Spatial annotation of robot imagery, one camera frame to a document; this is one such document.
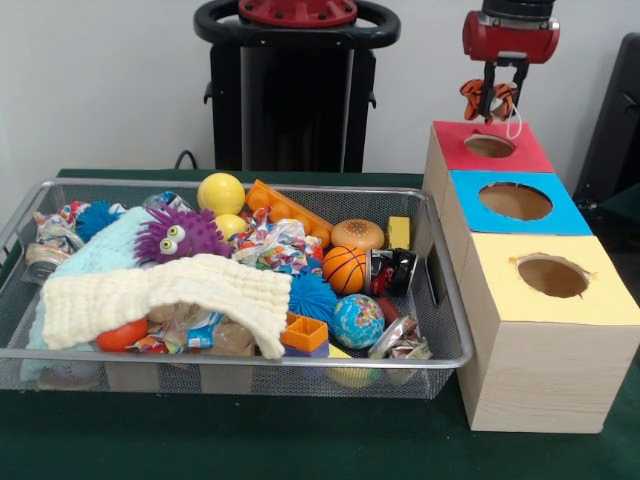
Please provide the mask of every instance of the orange basketball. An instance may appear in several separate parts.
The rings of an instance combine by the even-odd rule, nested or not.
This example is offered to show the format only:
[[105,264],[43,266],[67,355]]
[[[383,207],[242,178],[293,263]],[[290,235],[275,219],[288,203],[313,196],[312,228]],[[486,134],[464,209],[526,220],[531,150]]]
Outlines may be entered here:
[[364,288],[366,254],[356,247],[335,247],[324,257],[322,276],[338,295]]

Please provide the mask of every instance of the green tablecloth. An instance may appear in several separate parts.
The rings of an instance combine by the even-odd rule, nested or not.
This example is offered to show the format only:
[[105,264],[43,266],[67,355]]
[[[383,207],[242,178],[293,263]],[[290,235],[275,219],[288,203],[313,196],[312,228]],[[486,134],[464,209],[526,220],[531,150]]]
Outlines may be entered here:
[[[210,172],[64,170],[196,180]],[[268,182],[419,187],[419,175],[265,173]],[[455,376],[431,402],[2,392],[0,478],[640,478],[640,370],[600,435],[469,431]]]

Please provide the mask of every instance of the round hole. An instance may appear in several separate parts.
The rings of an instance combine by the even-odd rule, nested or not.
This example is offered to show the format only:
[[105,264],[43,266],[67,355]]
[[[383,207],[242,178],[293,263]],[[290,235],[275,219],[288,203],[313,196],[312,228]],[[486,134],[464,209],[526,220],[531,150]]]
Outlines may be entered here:
[[506,158],[516,149],[509,140],[497,135],[477,133],[467,138],[464,143],[471,152],[487,158]]
[[511,182],[487,185],[480,201],[492,212],[520,220],[539,220],[551,213],[549,197],[535,188]]
[[562,257],[531,255],[518,262],[518,273],[530,287],[551,297],[575,297],[589,286],[588,273]]

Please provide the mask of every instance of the red box top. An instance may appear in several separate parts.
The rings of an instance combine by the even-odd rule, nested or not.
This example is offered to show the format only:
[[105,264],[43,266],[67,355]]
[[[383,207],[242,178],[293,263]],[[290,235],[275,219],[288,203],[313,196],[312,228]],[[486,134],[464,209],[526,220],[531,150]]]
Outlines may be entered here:
[[449,170],[555,172],[526,123],[514,140],[507,139],[504,123],[434,122],[433,127]]

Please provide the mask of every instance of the purple block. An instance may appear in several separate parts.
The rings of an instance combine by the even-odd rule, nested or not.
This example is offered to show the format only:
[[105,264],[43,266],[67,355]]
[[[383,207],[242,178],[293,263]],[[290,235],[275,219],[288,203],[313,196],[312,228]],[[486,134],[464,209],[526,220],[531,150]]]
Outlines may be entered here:
[[316,348],[313,352],[303,352],[302,350],[298,350],[297,348],[293,348],[288,345],[285,345],[284,356],[285,357],[328,357],[329,341],[324,342],[322,345]]

